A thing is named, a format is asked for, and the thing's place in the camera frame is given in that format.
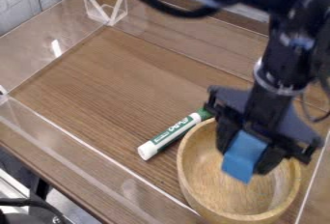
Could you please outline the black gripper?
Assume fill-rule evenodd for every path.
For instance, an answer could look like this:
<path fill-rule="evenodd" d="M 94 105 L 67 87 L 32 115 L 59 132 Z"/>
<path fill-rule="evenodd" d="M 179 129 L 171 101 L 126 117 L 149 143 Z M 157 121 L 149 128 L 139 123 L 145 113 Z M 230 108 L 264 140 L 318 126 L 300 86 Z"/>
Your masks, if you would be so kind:
<path fill-rule="evenodd" d="M 256 163 L 254 173 L 268 175 L 284 159 L 309 164 L 324 140 L 300 118 L 292 97 L 277 96 L 264 88 L 238 90 L 210 86 L 203 105 L 218 123 L 217 149 L 222 154 L 244 130 L 268 144 Z"/>

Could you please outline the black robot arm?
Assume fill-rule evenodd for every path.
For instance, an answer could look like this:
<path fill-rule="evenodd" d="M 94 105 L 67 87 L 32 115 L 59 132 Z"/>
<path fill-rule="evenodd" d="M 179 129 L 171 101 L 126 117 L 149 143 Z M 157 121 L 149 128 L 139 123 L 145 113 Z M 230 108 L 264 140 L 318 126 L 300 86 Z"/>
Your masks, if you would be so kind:
<path fill-rule="evenodd" d="M 296 114 L 293 100 L 318 82 L 330 99 L 330 0 L 202 0 L 222 9 L 242 3 L 270 15 L 270 38 L 248 91 L 213 86 L 206 109 L 218 122 L 222 170 L 246 181 L 284 159 L 309 163 L 324 141 Z"/>

